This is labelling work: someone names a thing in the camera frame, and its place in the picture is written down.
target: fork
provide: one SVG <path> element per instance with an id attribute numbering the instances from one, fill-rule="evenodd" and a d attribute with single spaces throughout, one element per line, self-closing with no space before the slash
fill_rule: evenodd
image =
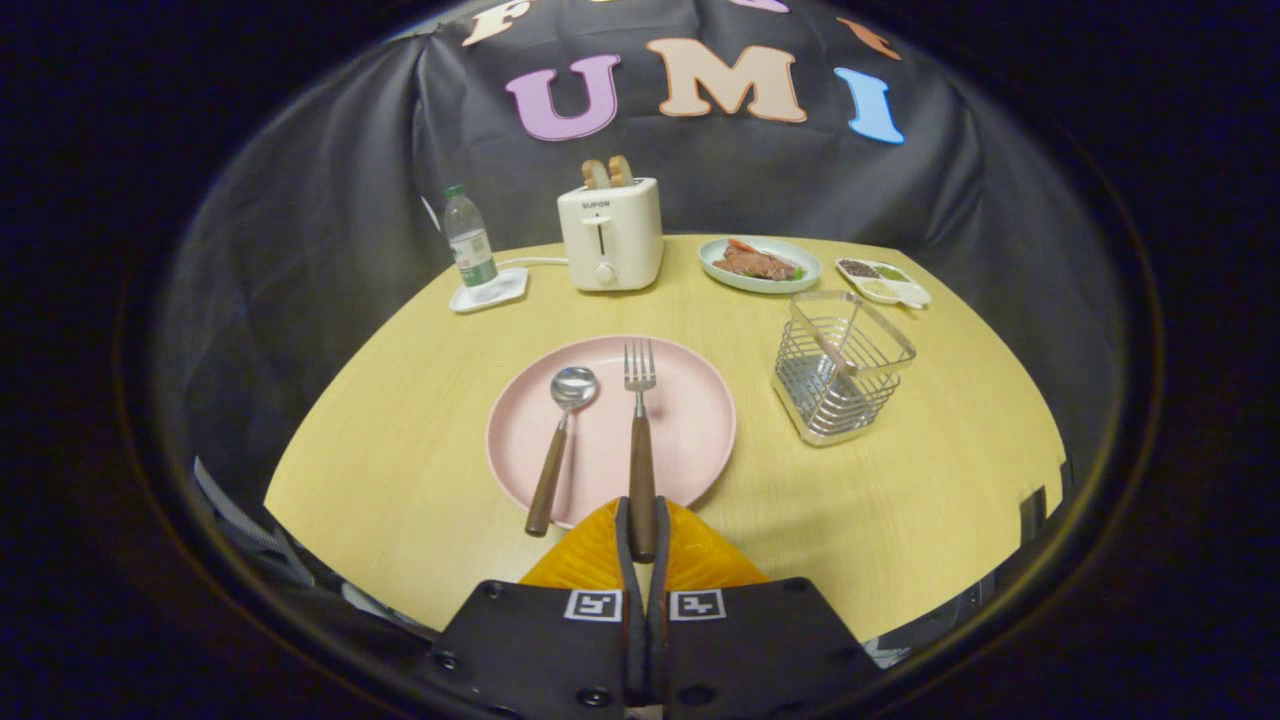
<path id="1" fill-rule="evenodd" d="M 653 562 L 658 548 L 658 498 L 653 483 L 653 445 L 649 442 L 649 414 L 644 407 L 644 393 L 658 384 L 658 370 L 653 361 L 653 341 L 645 340 L 649 359 L 635 340 L 622 347 L 622 382 L 628 392 L 636 393 L 636 414 L 631 418 L 631 486 L 628 489 L 631 521 L 627 533 L 631 541 L 631 559 Z"/>

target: plate of meat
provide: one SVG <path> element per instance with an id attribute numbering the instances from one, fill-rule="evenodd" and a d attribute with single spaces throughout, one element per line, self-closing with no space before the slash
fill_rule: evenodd
<path id="1" fill-rule="evenodd" d="M 703 245 L 698 256 L 708 275 L 748 292 L 799 292 L 822 275 L 822 261 L 812 254 L 767 237 L 722 237 Z"/>

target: metal spoon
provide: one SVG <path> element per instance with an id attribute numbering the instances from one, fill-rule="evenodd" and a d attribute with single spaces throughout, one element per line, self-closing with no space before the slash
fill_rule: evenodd
<path id="1" fill-rule="evenodd" d="M 559 482 L 559 464 L 564 456 L 564 425 L 568 424 L 568 414 L 590 402 L 595 397 L 598 386 L 595 374 L 589 368 L 564 368 L 552 378 L 552 400 L 564 409 L 564 414 L 556 428 L 556 434 L 552 436 L 552 446 L 547 450 L 547 460 L 543 461 L 543 477 L 538 479 L 534 501 L 529 503 L 525 532 L 536 538 L 547 534 L 547 524 L 550 521 L 556 483 Z"/>

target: toaster knob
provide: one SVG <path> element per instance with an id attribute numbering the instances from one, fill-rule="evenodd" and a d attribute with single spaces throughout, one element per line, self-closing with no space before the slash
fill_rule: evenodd
<path id="1" fill-rule="evenodd" d="M 595 266 L 595 279 L 600 284 L 609 284 L 613 281 L 618 279 L 618 273 L 617 270 L 613 269 L 613 265 L 608 263 L 600 263 L 599 265 Z"/>

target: meat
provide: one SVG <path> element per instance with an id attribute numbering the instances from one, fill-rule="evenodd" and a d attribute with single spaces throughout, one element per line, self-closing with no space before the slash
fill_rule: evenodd
<path id="1" fill-rule="evenodd" d="M 790 281 L 796 275 L 795 265 L 735 238 L 730 238 L 724 259 L 716 260 L 712 265 L 739 275 L 767 281 Z"/>

